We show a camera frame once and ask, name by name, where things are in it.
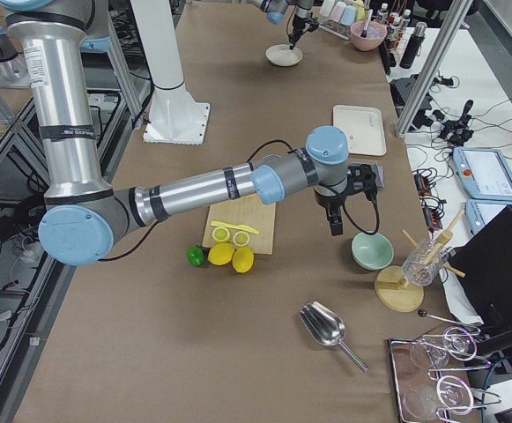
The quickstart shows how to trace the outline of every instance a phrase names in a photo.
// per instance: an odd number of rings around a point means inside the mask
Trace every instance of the robotic arm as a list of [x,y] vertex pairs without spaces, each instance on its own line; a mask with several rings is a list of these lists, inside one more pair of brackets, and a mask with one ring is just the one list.
[[70,265],[93,263],[126,234],[176,213],[253,193],[270,204],[311,186],[327,211],[332,233],[341,234],[339,208],[345,198],[363,190],[375,195],[374,175],[357,172],[356,177],[355,170],[348,175],[345,135],[330,126],[314,130],[305,148],[284,158],[114,192],[100,174],[79,53],[97,22],[107,19],[98,14],[107,12],[106,0],[75,3],[0,0],[8,10],[10,34],[23,44],[32,82],[50,175],[39,237],[55,259]]
[[313,0],[249,0],[254,6],[267,13],[267,19],[278,25],[290,4],[294,4],[293,31],[289,34],[290,49],[305,32],[312,33],[318,28],[318,20],[312,16]]

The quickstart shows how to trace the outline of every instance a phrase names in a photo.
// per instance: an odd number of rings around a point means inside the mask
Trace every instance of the silver scoop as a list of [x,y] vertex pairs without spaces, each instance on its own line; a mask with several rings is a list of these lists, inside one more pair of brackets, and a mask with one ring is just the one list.
[[345,326],[342,319],[333,311],[328,310],[320,302],[310,302],[300,311],[301,320],[305,323],[310,334],[320,345],[335,346],[346,353],[350,359],[363,371],[367,372],[369,367],[356,355],[344,342]]

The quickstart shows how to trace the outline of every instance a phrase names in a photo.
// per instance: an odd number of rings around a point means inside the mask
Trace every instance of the black bottle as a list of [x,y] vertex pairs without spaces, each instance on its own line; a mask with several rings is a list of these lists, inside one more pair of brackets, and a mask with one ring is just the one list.
[[406,44],[406,49],[404,50],[403,58],[400,61],[400,67],[404,69],[410,69],[412,64],[414,63],[414,59],[418,54],[418,50],[422,41],[424,40],[424,33],[426,32],[427,24],[425,22],[419,22],[416,24],[414,28],[414,32],[411,35],[411,38],[408,40],[408,44]]

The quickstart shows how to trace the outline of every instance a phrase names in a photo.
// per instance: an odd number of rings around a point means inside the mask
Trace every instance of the green bowl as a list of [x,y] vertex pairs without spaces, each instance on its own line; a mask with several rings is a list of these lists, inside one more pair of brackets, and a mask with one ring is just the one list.
[[381,234],[357,234],[352,241],[352,256],[364,269],[378,271],[387,267],[395,256],[390,241]]

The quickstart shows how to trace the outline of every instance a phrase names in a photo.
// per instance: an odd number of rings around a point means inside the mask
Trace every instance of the lime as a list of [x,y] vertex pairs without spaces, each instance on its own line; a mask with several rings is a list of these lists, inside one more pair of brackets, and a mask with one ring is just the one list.
[[212,229],[212,239],[216,242],[228,242],[230,240],[230,231],[223,226],[217,226]]
[[187,261],[196,267],[203,265],[203,263],[204,263],[203,250],[199,247],[189,247],[187,249]]
[[246,247],[249,244],[249,234],[245,231],[238,231],[232,237],[232,243],[236,247]]

